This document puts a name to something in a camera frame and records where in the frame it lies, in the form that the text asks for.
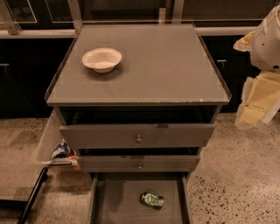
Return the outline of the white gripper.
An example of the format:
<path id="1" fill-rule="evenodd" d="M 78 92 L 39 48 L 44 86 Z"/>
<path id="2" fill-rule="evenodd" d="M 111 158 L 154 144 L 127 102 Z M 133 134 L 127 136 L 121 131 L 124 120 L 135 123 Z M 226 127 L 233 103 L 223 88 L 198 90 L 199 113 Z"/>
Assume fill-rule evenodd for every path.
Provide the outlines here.
<path id="1" fill-rule="evenodd" d="M 234 49 L 249 52 L 255 32 L 251 31 L 234 43 Z M 255 78 L 248 77 L 243 85 L 241 104 L 235 126 L 249 130 L 258 123 L 268 124 L 280 109 L 280 75 L 261 71 Z"/>

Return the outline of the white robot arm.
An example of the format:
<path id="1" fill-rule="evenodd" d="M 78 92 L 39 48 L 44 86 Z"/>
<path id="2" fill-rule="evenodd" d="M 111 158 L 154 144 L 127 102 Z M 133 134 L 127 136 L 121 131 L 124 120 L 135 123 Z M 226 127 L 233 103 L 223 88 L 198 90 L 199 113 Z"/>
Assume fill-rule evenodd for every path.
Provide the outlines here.
<path id="1" fill-rule="evenodd" d="M 244 82 L 236 114 L 235 126 L 249 130 L 258 123 L 269 123 L 280 108 L 280 6 L 236 41 L 234 49 L 249 52 L 251 64 L 261 70 Z"/>

